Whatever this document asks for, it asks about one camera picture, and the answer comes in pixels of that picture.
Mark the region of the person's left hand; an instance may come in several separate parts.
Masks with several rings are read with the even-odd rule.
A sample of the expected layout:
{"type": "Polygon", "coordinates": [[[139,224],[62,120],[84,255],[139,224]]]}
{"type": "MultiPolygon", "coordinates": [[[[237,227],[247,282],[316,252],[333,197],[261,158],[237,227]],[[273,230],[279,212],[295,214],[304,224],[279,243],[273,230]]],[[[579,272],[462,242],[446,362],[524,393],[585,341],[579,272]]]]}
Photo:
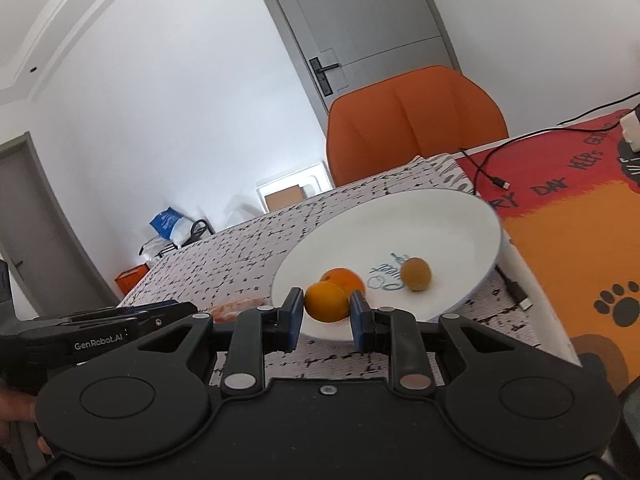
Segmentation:
{"type": "Polygon", "coordinates": [[[14,439],[11,436],[12,422],[36,422],[36,402],[35,396],[1,383],[1,447],[6,451],[12,452],[14,448],[14,439]]]}

